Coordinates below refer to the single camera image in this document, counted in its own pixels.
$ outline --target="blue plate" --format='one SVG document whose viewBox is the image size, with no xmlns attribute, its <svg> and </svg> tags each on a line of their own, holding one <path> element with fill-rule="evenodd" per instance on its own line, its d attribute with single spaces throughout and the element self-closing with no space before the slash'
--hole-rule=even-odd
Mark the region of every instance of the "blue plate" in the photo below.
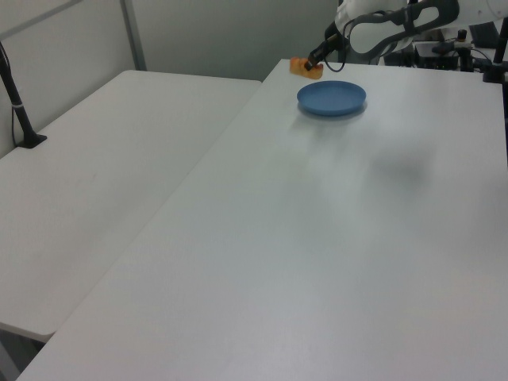
<svg viewBox="0 0 508 381">
<path fill-rule="evenodd" d="M 323 81 L 303 87 L 296 98 L 307 112 L 327 117 L 354 113 L 362 108 L 367 93 L 354 83 Z"/>
</svg>

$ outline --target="black cable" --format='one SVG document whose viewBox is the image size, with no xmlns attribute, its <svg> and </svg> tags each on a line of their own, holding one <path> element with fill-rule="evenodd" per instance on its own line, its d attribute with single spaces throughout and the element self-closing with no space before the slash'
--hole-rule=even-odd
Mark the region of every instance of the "black cable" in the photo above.
<svg viewBox="0 0 508 381">
<path fill-rule="evenodd" d="M 11 116 L 10 133 L 13 137 L 14 147 L 17 148 L 16 138 L 14 137 L 14 108 L 13 107 L 11 107 L 10 116 Z"/>
<path fill-rule="evenodd" d="M 333 71 L 334 73 L 340 73 L 342 71 L 342 69 L 344 69 L 344 66 L 346 65 L 346 59 L 348 57 L 348 48 L 346 46 L 346 37 L 345 37 L 345 34 L 346 34 L 346 28 L 348 28 L 348 26 L 354 22 L 355 19 L 352 19 L 350 21 L 348 21 L 346 23 L 346 25 L 344 25 L 344 29 L 342 30 L 342 44 L 344 46 L 344 60 L 342 61 L 342 66 L 339 70 L 335 70 L 333 69 L 330 64 L 328 63 L 328 60 L 326 59 L 326 57 L 323 59 L 325 61 L 325 64 L 326 66 L 328 67 L 328 69 L 330 69 L 331 71 Z"/>
<path fill-rule="evenodd" d="M 484 53 L 484 52 L 481 52 L 480 50 L 478 49 L 471 49 L 473 52 L 478 52 L 479 54 L 481 54 L 482 56 L 484 56 L 485 58 L 487 58 L 489 60 L 489 62 L 492 62 L 492 60 Z"/>
<path fill-rule="evenodd" d="M 0 41 L 0 51 L 2 52 L 2 55 L 5 57 L 6 62 L 7 62 L 7 67 L 8 67 L 8 68 L 9 68 L 9 70 L 10 70 L 9 57 L 7 56 L 6 50 L 3 48 L 3 45 L 2 45 L 2 42 L 1 42 L 1 41 Z"/>
<path fill-rule="evenodd" d="M 1 41 L 0 41 L 0 52 L 2 53 L 4 59 L 6 60 L 7 67 L 10 70 L 9 57 L 7 56 L 6 50 L 4 49 Z M 14 147 L 16 148 L 17 147 L 17 143 L 16 143 L 16 138 L 14 137 L 14 107 L 13 106 L 11 106 L 11 108 L 10 108 L 10 117 L 11 117 L 10 134 L 11 134 L 11 136 L 13 138 Z"/>
</svg>

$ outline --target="white table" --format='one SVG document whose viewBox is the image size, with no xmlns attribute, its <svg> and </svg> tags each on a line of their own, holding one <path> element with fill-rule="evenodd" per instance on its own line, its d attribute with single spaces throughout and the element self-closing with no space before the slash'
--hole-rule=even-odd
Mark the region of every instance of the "white table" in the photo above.
<svg viewBox="0 0 508 381">
<path fill-rule="evenodd" d="M 506 379 L 501 87 L 347 65 L 367 108 L 327 119 L 288 65 L 20 381 Z"/>
<path fill-rule="evenodd" d="M 127 71 L 0 160 L 0 329 L 46 341 L 260 83 Z"/>
</svg>

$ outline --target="black stand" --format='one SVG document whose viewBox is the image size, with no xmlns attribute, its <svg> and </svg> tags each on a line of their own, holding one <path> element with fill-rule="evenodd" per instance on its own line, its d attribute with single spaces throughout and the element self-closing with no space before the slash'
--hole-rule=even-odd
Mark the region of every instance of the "black stand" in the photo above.
<svg viewBox="0 0 508 381">
<path fill-rule="evenodd" d="M 21 101 L 19 93 L 17 92 L 16 84 L 14 83 L 13 76 L 10 71 L 9 61 L 1 43 L 0 76 L 2 77 L 3 84 L 7 89 L 7 94 L 9 94 L 10 102 L 12 103 L 14 111 L 16 112 L 17 119 L 21 125 L 21 129 L 25 134 L 25 139 L 20 144 L 18 144 L 18 147 L 34 148 L 46 140 L 47 137 L 44 135 L 37 135 L 35 131 L 33 131 L 29 117 L 26 114 L 25 107 L 23 106 L 23 102 Z"/>
<path fill-rule="evenodd" d="M 506 43 L 508 42 L 508 17 L 502 22 L 501 32 L 499 34 L 498 47 L 495 50 L 494 62 L 492 66 L 483 74 L 483 81 L 488 83 L 504 83 L 506 67 L 502 64 L 505 56 Z"/>
</svg>

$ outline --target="table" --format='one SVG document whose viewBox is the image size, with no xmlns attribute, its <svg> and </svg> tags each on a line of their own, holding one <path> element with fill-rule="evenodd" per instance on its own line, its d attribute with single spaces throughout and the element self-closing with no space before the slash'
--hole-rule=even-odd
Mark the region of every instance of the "table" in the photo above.
<svg viewBox="0 0 508 381">
<path fill-rule="evenodd" d="M 329 119 L 288 67 L 20 381 L 506 378 L 501 87 L 351 64 L 323 79 L 366 108 Z"/>
<path fill-rule="evenodd" d="M 0 329 L 46 341 L 260 83 L 127 71 L 0 160 Z"/>
</svg>

